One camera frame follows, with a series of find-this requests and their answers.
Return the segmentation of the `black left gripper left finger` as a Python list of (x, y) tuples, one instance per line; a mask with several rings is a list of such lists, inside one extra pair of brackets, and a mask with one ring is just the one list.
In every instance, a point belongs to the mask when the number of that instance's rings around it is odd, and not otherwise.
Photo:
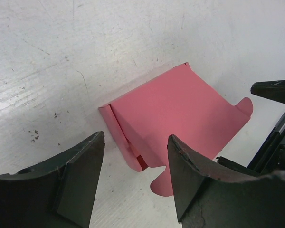
[(0, 228), (87, 228), (103, 163), (105, 137), (15, 174), (0, 175)]

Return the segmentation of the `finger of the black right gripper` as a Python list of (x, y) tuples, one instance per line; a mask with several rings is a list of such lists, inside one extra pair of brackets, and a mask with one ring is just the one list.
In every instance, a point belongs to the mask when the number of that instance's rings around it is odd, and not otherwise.
[(250, 93), (285, 104), (285, 80), (256, 82), (250, 88)]

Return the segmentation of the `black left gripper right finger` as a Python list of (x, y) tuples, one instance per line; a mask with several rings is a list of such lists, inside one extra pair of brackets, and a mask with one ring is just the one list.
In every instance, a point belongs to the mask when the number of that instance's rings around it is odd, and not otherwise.
[(175, 135), (168, 159), (177, 220), (185, 228), (285, 228), (285, 171), (259, 177), (222, 166)]

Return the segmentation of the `pink paper box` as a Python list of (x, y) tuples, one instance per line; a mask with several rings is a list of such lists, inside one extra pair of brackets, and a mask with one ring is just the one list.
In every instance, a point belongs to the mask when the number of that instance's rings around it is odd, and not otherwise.
[(184, 63), (101, 106), (99, 112), (130, 168), (140, 172), (165, 167), (150, 188), (169, 197), (169, 136), (213, 159), (250, 120), (253, 104), (248, 97), (230, 104)]

